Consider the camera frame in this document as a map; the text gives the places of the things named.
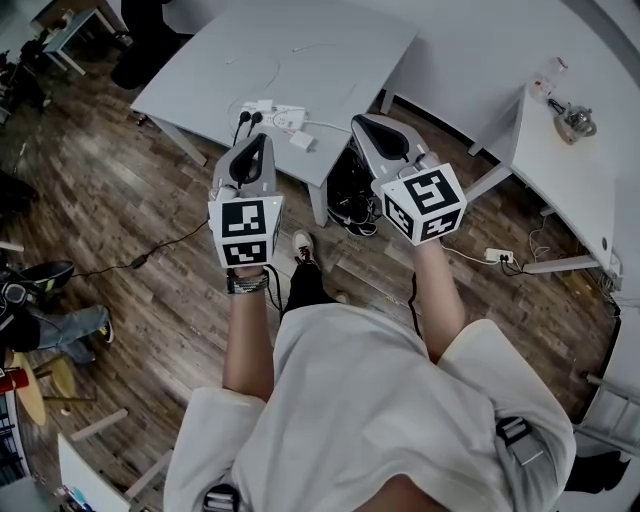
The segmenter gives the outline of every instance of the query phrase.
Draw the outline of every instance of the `black pants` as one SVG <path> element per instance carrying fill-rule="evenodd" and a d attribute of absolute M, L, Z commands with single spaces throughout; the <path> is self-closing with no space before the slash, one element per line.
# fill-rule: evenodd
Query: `black pants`
<path fill-rule="evenodd" d="M 312 306 L 313 304 L 332 304 L 338 302 L 327 295 L 322 286 L 322 271 L 314 263 L 298 265 L 291 278 L 291 293 L 284 312 Z"/>

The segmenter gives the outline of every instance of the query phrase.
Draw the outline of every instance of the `black and white marker cube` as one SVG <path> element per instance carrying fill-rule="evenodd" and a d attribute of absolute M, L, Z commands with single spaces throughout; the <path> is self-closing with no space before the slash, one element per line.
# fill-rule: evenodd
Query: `black and white marker cube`
<path fill-rule="evenodd" d="M 209 202 L 209 227 L 225 268 L 271 263 L 282 196 Z"/>
<path fill-rule="evenodd" d="M 467 200 L 449 164 L 382 185 L 385 217 L 413 245 L 458 229 Z"/>

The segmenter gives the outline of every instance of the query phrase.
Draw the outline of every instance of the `wooden floor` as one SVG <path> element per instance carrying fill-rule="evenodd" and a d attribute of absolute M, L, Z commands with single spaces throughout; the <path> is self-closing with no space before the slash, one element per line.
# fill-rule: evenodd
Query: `wooden floor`
<path fill-rule="evenodd" d="M 23 106 L 0 129 L 0 166 L 15 167 L 41 195 L 28 215 L 6 221 L 3 230 L 3 237 L 26 246 L 23 256 L 13 256 L 25 265 L 71 259 L 79 271 L 101 269 L 188 233 L 206 218 L 213 168 L 224 152 L 194 138 L 209 157 L 200 168 L 152 124 L 136 126 L 129 105 L 138 91 L 123 91 L 109 79 L 115 55 L 90 53 L 79 61 L 84 77 L 49 69 L 40 78 L 54 100 L 42 116 Z M 452 164 L 463 187 L 491 168 L 406 110 L 394 106 L 390 115 L 415 126 Z M 294 270 L 291 234 L 306 228 L 316 237 L 329 291 L 345 290 L 354 304 L 411 326 L 409 248 L 399 233 L 383 220 L 378 236 L 365 240 L 335 224 L 318 228 L 304 188 L 282 175 L 278 188 L 286 197 L 276 254 L 284 299 Z M 529 261 L 527 235 L 540 225 L 540 206 L 530 191 L 507 180 L 469 206 L 461 229 L 444 244 L 478 258 L 486 247 L 507 248 L 521 263 Z M 553 217 L 539 240 L 551 247 L 545 257 L 576 252 L 575 239 Z M 586 274 L 509 278 L 497 267 L 449 254 L 469 320 L 493 319 L 566 411 L 576 414 L 589 392 L 580 372 L 600 368 L 615 322 Z M 190 391 L 220 382 L 229 311 L 224 289 L 206 227 L 137 271 L 75 278 L 65 287 L 66 309 L 109 307 L 116 340 L 109 349 L 94 340 L 97 361 L 76 369 L 82 396 L 96 397 L 95 404 L 72 406 L 70 417 L 49 406 L 42 428 L 20 411 L 29 464 L 50 487 L 59 483 L 57 432 L 68 434 L 121 407 L 129 418 L 81 447 L 93 467 L 126 487 L 173 445 Z M 273 308 L 269 314 L 275 339 L 278 316 Z M 48 357 L 30 355 L 33 361 Z M 159 492 L 150 490 L 145 499 L 152 510 L 161 509 Z"/>

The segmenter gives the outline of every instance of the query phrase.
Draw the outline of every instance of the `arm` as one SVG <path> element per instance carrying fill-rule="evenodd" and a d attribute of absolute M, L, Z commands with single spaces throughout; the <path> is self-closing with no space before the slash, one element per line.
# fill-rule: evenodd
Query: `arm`
<path fill-rule="evenodd" d="M 255 276 L 262 267 L 236 269 L 239 276 Z M 229 340 L 222 387 L 267 402 L 273 392 L 273 348 L 267 326 L 265 292 L 231 296 Z"/>
<path fill-rule="evenodd" d="M 464 327 L 464 306 L 439 240 L 416 247 L 413 266 L 420 296 L 422 335 L 429 358 L 437 363 Z"/>

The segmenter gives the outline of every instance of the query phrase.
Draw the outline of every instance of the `bracelet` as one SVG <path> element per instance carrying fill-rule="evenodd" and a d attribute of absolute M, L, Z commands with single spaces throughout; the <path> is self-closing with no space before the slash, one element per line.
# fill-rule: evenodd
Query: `bracelet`
<path fill-rule="evenodd" d="M 227 271 L 227 293 L 231 295 L 253 293 L 269 286 L 269 274 L 266 270 L 258 276 L 238 277 L 233 269 Z"/>

